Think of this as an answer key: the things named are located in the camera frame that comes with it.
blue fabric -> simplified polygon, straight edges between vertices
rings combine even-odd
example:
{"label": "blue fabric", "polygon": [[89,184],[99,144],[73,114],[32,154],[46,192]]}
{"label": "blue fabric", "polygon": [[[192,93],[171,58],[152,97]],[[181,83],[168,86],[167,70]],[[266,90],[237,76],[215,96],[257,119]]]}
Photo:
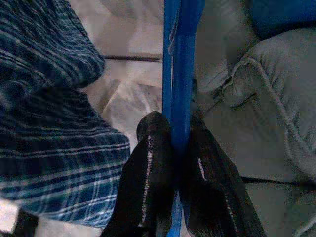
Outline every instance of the blue fabric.
{"label": "blue fabric", "polygon": [[76,88],[104,61],[65,0],[0,0],[0,197],[103,228],[128,139]]}
{"label": "blue fabric", "polygon": [[316,25],[316,0],[252,0],[252,20],[262,39]]}

blue plaid fabric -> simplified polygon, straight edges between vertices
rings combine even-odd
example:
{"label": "blue plaid fabric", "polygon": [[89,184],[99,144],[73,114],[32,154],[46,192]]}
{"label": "blue plaid fabric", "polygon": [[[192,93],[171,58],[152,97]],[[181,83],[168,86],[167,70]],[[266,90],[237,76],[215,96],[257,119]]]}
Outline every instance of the blue plaid fabric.
{"label": "blue plaid fabric", "polygon": [[106,226],[129,141],[77,91],[103,69],[67,1],[0,0],[0,197]]}

blue pillow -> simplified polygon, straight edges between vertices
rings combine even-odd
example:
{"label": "blue pillow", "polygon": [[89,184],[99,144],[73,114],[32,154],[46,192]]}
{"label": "blue pillow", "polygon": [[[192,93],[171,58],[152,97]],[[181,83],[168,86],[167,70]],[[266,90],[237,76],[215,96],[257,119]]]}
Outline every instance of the blue pillow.
{"label": "blue pillow", "polygon": [[316,25],[316,0],[252,0],[254,29],[262,39]]}

plaid shirt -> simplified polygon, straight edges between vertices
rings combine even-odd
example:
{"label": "plaid shirt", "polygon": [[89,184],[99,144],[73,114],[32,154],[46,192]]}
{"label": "plaid shirt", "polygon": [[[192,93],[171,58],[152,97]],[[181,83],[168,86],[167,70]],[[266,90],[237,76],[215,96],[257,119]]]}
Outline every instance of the plaid shirt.
{"label": "plaid shirt", "polygon": [[103,228],[128,139],[76,88],[104,61],[65,0],[0,0],[0,196],[46,218]]}

